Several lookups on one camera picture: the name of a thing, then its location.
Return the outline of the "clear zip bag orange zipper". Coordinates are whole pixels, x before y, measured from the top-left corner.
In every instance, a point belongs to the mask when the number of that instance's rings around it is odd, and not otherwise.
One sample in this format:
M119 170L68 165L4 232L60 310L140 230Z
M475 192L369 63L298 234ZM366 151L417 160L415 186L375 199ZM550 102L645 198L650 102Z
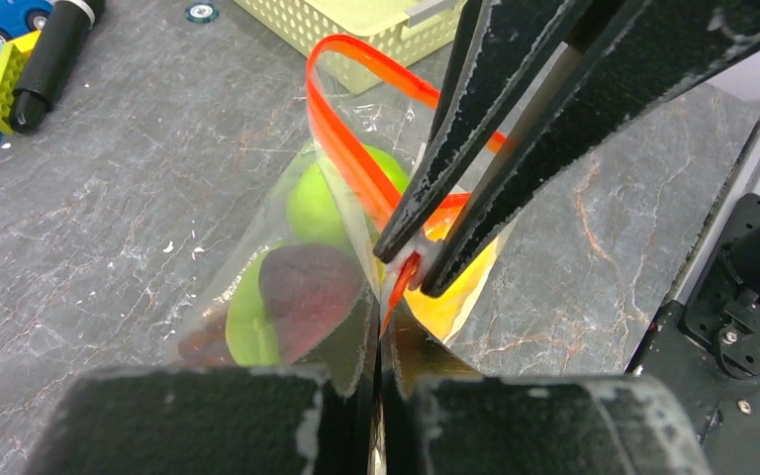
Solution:
M377 140L358 133L341 118L339 103L333 96L333 82L327 72L327 65L335 60L372 75L394 93L429 108L437 104L439 95L433 86L368 43L345 34L322 39L312 50L307 63L312 139L292 158L257 210L236 251L206 293L197 300L180 328L172 333L166 351L170 362L238 365L227 346L226 323L229 302L239 277L266 249L272 251L290 244L315 243L301 242L295 237L286 213L289 193L310 166L311 160L306 153L311 149L317 154L316 161L350 239L352 252L341 251L356 260L362 269L364 282L357 301L364 292L375 297L377 328L380 330L386 329L390 314L400 307L408 308L414 317L404 298L404 293L410 290L408 275L388 270L373 256L372 248L418 165L414 160L382 150Z

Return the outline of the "dark brown fruit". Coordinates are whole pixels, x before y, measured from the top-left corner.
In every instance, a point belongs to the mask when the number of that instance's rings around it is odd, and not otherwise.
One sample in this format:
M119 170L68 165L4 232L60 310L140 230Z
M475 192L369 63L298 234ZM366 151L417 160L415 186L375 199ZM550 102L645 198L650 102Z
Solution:
M320 243L281 246L262 260L258 289L283 362L313 349L350 314L362 292L359 263Z

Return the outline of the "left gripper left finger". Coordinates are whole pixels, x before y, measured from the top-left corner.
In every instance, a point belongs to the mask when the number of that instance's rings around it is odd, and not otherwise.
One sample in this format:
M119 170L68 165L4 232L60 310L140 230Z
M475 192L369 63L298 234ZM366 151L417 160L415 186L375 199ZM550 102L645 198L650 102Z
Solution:
M303 363L86 372L54 409L26 470L366 474L377 320L377 301L364 292Z

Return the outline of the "yellow lemon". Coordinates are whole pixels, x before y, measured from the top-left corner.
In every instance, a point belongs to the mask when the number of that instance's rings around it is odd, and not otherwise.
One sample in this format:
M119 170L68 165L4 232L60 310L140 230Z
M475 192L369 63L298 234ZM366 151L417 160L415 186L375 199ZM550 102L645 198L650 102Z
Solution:
M442 343L448 343L466 323L496 262L502 244L495 238L438 298L407 290L404 298L414 317Z

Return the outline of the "light green fruit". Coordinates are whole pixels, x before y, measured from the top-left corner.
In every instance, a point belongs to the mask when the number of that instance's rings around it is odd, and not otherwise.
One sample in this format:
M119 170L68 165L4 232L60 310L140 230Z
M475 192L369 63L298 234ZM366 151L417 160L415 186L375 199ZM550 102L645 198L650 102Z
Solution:
M259 253L239 277L229 302L226 342L240 366L269 366L281 362L278 337L261 296L258 280L263 259L271 249Z

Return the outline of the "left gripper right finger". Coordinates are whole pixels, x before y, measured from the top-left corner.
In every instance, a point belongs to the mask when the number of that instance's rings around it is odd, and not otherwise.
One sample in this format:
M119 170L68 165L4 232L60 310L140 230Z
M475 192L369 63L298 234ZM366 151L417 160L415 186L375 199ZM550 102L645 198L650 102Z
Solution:
M390 474L705 474L673 394L647 376L486 376L408 308L380 342Z

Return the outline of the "green apple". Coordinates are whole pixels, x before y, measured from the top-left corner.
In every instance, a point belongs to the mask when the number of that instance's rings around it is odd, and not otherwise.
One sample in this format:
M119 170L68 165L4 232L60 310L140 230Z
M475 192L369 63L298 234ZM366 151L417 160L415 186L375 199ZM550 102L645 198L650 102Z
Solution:
M286 201L287 219L301 242L315 242L352 252L349 236L341 221L327 181L314 150L306 153L310 166L301 174Z

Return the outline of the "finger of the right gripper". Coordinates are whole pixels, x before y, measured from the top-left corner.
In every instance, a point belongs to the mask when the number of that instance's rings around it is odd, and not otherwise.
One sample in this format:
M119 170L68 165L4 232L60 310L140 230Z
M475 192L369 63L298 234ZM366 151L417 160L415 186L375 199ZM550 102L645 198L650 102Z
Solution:
M588 1L424 266L436 297L544 184L609 136L760 50L760 1Z
M420 166L377 240L392 262L502 124L588 1L469 1L462 9Z

